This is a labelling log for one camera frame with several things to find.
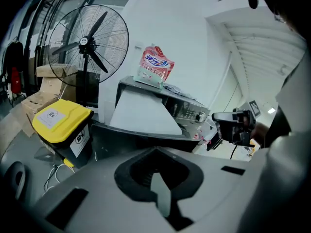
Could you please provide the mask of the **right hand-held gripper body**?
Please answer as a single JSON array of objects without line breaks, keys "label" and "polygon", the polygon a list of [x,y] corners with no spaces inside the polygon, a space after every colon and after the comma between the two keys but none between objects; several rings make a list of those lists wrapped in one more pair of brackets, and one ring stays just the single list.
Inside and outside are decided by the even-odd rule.
[{"label": "right hand-held gripper body", "polygon": [[218,125],[219,138],[237,146],[254,147],[250,144],[251,132],[255,128],[256,119],[261,115],[257,103],[254,100],[245,102],[232,112],[235,113],[235,125],[225,128]]}]

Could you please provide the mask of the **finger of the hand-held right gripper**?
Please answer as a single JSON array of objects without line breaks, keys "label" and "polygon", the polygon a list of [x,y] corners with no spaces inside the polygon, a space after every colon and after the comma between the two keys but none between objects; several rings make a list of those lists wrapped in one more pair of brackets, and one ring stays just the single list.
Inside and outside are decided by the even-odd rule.
[{"label": "finger of the hand-held right gripper", "polygon": [[232,127],[235,125],[234,112],[218,112],[212,114],[212,120],[219,124],[220,128]]}]

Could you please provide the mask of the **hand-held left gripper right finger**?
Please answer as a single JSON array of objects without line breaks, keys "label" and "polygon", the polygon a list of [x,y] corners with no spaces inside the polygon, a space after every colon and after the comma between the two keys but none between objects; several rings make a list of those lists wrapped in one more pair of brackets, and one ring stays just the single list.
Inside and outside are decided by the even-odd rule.
[{"label": "hand-held left gripper right finger", "polygon": [[182,217],[190,225],[181,233],[238,233],[242,216],[253,196],[261,173],[261,151],[249,161],[214,158],[157,148],[179,162],[200,168],[204,179],[189,198],[177,200]]}]

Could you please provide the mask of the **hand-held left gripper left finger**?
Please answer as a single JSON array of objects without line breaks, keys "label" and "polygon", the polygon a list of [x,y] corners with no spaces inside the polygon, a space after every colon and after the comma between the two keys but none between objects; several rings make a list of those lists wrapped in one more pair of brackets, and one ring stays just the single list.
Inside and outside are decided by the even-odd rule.
[{"label": "hand-held left gripper left finger", "polygon": [[67,233],[173,233],[174,228],[157,210],[154,202],[128,198],[116,185],[116,168],[141,150],[92,162],[50,189],[34,206],[41,219],[75,188],[87,192],[64,231]]}]

